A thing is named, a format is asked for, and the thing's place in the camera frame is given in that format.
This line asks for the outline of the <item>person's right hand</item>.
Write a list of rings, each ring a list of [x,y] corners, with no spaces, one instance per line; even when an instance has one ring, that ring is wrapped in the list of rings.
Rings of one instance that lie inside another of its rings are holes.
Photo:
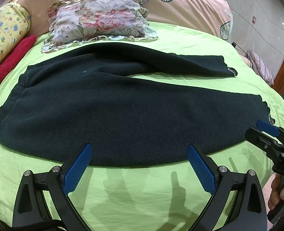
[[[268,200],[268,207],[273,210],[280,200],[284,201],[284,188],[279,191],[279,186],[281,183],[281,175],[275,174],[275,178],[271,184],[271,194]]]

